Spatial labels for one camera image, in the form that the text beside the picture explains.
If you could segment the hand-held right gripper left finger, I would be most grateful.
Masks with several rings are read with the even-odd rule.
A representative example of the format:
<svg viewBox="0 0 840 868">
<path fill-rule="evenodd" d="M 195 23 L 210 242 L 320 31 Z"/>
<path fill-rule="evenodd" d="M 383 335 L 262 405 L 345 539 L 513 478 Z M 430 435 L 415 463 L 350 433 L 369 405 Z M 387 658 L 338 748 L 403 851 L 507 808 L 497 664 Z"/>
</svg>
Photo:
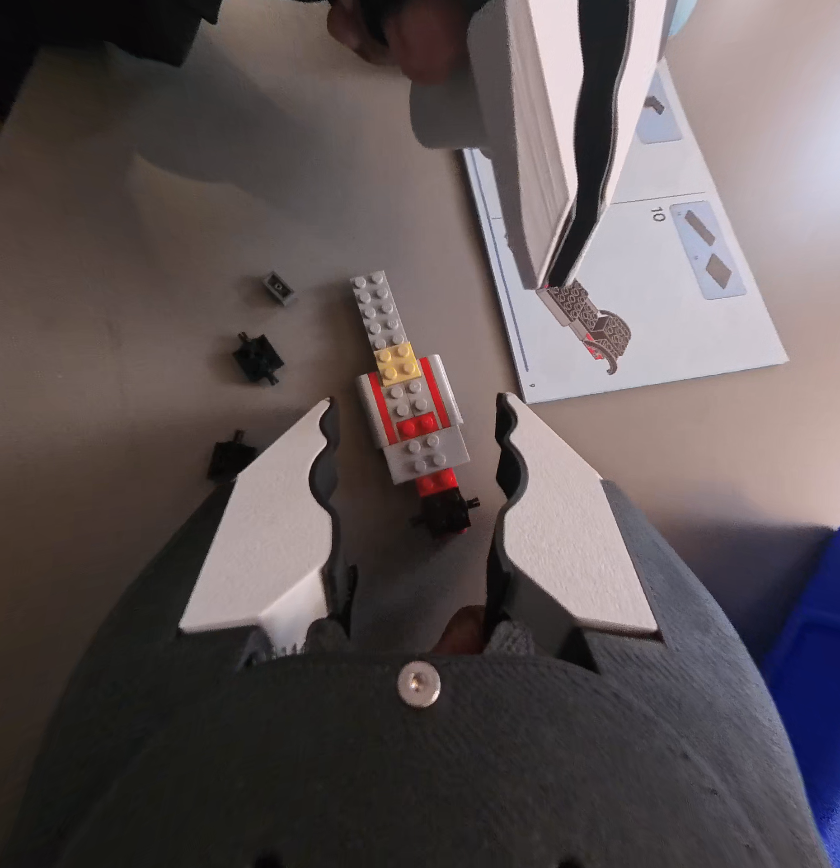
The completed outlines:
<svg viewBox="0 0 840 868">
<path fill-rule="evenodd" d="M 349 570 L 330 502 L 339 439 L 327 397 L 239 473 L 179 620 L 184 634 L 256 627 L 272 646 L 302 646 L 311 624 L 344 613 Z"/>
</svg>

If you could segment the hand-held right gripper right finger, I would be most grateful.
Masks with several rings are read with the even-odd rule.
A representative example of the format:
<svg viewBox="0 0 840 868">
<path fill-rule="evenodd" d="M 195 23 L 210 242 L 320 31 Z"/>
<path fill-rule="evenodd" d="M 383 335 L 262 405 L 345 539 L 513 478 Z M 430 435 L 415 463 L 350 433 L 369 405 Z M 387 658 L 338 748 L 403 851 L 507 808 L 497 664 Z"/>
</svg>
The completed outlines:
<svg viewBox="0 0 840 868">
<path fill-rule="evenodd" d="M 587 653 L 587 631 L 660 638 L 603 478 L 512 392 L 496 397 L 505 496 L 487 566 L 487 636 L 504 621 L 546 653 Z"/>
</svg>

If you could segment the grey red toy brick model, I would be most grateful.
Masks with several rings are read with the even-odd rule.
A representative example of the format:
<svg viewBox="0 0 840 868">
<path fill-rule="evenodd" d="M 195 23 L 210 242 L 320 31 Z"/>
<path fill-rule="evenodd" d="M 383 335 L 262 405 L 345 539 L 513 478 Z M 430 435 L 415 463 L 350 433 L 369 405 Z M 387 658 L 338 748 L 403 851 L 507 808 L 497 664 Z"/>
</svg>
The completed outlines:
<svg viewBox="0 0 840 868">
<path fill-rule="evenodd" d="M 414 525 L 436 539 L 464 534 L 479 500 L 466 498 L 457 480 L 470 456 L 441 358 L 414 352 L 383 271 L 355 276 L 350 287 L 375 362 L 356 381 L 375 447 L 393 484 L 417 494 Z"/>
</svg>

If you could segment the black toy brick with pins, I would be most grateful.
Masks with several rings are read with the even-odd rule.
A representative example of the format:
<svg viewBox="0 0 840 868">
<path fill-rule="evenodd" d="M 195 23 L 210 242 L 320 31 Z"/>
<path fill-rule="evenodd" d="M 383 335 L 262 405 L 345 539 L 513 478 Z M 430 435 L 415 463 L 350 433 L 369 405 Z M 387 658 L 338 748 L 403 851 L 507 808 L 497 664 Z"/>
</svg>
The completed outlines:
<svg viewBox="0 0 840 868">
<path fill-rule="evenodd" d="M 244 441 L 245 431 L 236 429 L 230 440 L 217 442 L 212 449 L 206 479 L 214 484 L 230 483 L 257 457 L 259 450 Z"/>
<path fill-rule="evenodd" d="M 284 366 L 271 342 L 264 335 L 250 338 L 245 332 L 238 334 L 239 347 L 231 353 L 245 379 L 251 384 L 279 382 L 277 371 Z"/>
</svg>

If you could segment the blue plastic bin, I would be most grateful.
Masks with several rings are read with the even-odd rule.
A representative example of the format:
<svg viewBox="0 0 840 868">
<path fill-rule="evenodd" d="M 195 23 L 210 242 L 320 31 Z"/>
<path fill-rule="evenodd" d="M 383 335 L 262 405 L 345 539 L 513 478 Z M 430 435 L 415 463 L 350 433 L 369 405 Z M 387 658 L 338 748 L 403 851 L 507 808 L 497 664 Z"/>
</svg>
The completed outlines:
<svg viewBox="0 0 840 868">
<path fill-rule="evenodd" d="M 840 866 L 840 527 L 764 658 L 762 673 L 827 855 Z"/>
</svg>

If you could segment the brick instruction booklet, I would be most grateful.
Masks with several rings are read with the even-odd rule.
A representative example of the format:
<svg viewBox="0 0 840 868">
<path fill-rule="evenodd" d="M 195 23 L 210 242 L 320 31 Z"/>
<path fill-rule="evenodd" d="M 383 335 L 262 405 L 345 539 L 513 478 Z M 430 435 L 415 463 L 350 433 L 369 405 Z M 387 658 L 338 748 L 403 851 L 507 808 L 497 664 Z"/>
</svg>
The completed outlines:
<svg viewBox="0 0 840 868">
<path fill-rule="evenodd" d="M 463 152 L 525 402 L 542 404 L 788 361 L 666 62 L 574 286 L 522 287 L 493 165 Z"/>
</svg>

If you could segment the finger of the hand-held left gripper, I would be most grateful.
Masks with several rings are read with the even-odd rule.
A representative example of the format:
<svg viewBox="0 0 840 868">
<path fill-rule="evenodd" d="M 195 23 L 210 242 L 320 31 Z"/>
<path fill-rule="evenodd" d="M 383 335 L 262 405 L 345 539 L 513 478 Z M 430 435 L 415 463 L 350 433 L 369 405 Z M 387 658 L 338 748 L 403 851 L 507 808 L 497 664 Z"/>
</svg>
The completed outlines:
<svg viewBox="0 0 840 868">
<path fill-rule="evenodd" d="M 577 112 L 599 2 L 486 2 L 470 23 L 470 66 L 484 145 L 510 251 L 527 290 L 553 277 L 564 244 L 591 208 L 593 178 L 577 163 Z"/>
<path fill-rule="evenodd" d="M 619 185 L 675 12 L 674 1 L 580 1 L 583 75 L 575 114 L 577 189 L 548 268 L 548 285 L 575 273 Z"/>
</svg>

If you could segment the grey-brown desk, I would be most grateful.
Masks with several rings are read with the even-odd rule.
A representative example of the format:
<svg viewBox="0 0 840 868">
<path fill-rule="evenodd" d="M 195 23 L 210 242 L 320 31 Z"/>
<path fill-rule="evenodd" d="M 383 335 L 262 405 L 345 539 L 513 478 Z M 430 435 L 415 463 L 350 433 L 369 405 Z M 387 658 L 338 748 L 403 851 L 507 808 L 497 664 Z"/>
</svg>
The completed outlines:
<svg viewBox="0 0 840 868">
<path fill-rule="evenodd" d="M 699 2 L 674 83 L 789 363 L 539 407 L 650 516 L 761 653 L 840 525 L 840 2 Z M 494 395 L 516 386 L 460 162 L 324 9 L 226 5 L 180 70 L 42 55 L 0 138 L 0 788 L 128 583 L 209 491 L 214 441 L 342 412 L 338 504 L 373 648 L 482 596 Z M 371 448 L 343 282 L 390 275 L 467 422 L 479 516 L 435 546 Z M 296 292 L 280 305 L 276 272 Z M 264 335 L 278 384 L 231 353 Z"/>
</svg>

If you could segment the person's left hand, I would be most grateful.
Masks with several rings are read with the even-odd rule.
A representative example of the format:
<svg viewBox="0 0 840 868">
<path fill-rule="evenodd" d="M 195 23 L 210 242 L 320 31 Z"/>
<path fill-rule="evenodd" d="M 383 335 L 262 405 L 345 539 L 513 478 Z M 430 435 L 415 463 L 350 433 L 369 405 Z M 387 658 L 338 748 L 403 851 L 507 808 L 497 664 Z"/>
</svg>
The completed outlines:
<svg viewBox="0 0 840 868">
<path fill-rule="evenodd" d="M 444 82 L 468 59 L 470 13 L 463 2 L 405 2 L 383 24 L 387 44 L 372 38 L 357 2 L 333 2 L 328 33 L 360 59 L 399 69 L 423 85 Z"/>
</svg>

